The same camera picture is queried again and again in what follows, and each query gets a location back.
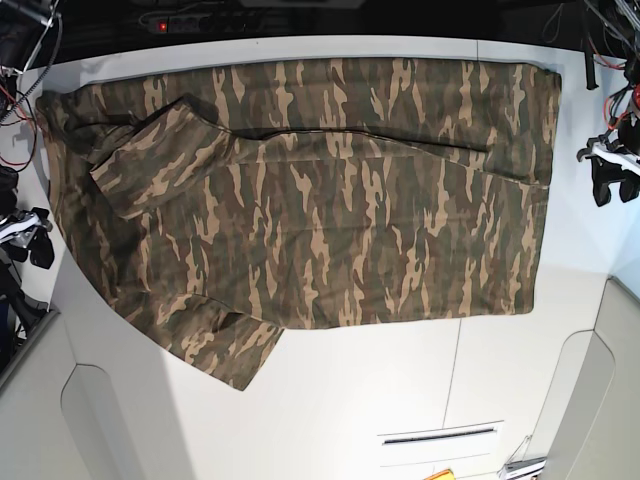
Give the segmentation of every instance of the orange object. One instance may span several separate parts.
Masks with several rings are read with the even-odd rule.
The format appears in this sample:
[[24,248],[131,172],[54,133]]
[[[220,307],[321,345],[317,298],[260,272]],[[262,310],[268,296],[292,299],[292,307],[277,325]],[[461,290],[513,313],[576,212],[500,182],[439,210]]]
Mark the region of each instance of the orange object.
[[453,476],[453,472],[451,470],[445,470],[444,472],[436,473],[435,475],[431,475],[429,478],[425,478],[424,480],[456,480],[456,477]]

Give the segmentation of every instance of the air vent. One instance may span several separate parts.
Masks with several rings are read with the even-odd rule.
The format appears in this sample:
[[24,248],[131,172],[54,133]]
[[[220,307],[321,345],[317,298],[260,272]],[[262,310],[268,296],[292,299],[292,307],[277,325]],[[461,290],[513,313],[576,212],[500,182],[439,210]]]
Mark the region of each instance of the air vent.
[[502,422],[446,430],[379,435],[380,466],[438,463],[491,455]]

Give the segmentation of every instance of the white table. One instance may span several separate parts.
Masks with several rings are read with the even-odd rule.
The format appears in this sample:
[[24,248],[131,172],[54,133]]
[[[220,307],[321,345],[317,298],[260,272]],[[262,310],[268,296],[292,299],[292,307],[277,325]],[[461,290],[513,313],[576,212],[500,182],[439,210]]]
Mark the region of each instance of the white table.
[[[490,472],[533,433],[565,341],[593,328],[608,274],[618,273],[630,288],[640,290],[640,274],[635,273],[640,270],[625,267],[627,258],[636,265],[640,259],[640,201],[623,205],[614,192],[611,204],[597,208],[590,167],[575,158],[587,138],[604,129],[601,107],[605,96],[623,85],[622,75],[598,67],[601,87],[587,91],[578,52],[416,37],[239,40],[56,65],[44,87],[71,91],[90,82],[147,73],[331,56],[532,62],[562,74],[534,311],[517,317],[287,331],[241,393],[159,349],[109,310],[70,256],[63,255],[54,230],[56,263],[49,272],[28,265],[25,290],[42,300],[52,296],[62,312],[69,345],[60,342],[49,348],[71,348],[76,362],[97,365],[109,374],[149,479],[421,478],[439,466],[381,471],[376,435],[504,420],[495,454],[458,472],[459,477],[487,473],[487,479],[493,478]],[[30,72],[24,84],[35,76]],[[27,133],[3,128],[0,152],[23,158]],[[46,204],[33,167],[21,174],[20,187],[26,204]],[[91,315],[84,313],[87,306]],[[562,355],[573,359],[567,378],[575,379],[585,351],[584,342],[567,342]],[[30,381],[27,375],[21,374],[21,381]],[[61,388],[41,385],[35,378],[30,385],[34,395],[44,388]],[[568,399],[571,389],[572,384],[560,389],[558,398]],[[566,402],[554,398],[547,407],[562,412]],[[4,402],[0,397],[0,417]],[[545,428],[551,433],[538,437],[542,440],[535,443],[536,452],[550,447],[554,427]],[[19,458],[20,452],[10,448],[0,451],[0,464]],[[47,478],[84,477],[65,477],[60,471],[60,476]]]

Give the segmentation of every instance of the clothing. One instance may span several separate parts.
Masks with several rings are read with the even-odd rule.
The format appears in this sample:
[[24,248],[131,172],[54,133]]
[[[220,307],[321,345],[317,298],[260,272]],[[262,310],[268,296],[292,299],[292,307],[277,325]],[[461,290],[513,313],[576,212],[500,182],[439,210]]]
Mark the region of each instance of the clothing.
[[87,278],[244,389],[284,328],[530,311],[559,95],[532,65],[316,59],[37,107]]

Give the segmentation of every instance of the shirt sleeve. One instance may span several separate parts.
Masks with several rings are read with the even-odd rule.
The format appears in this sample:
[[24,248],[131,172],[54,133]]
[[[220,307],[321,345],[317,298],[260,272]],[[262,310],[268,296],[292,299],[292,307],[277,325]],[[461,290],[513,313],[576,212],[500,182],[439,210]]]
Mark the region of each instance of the shirt sleeve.
[[179,100],[92,169],[91,176],[115,212],[130,219],[188,190],[229,156],[234,139]]
[[249,385],[283,332],[199,295],[138,292],[111,307],[165,350],[238,390]]

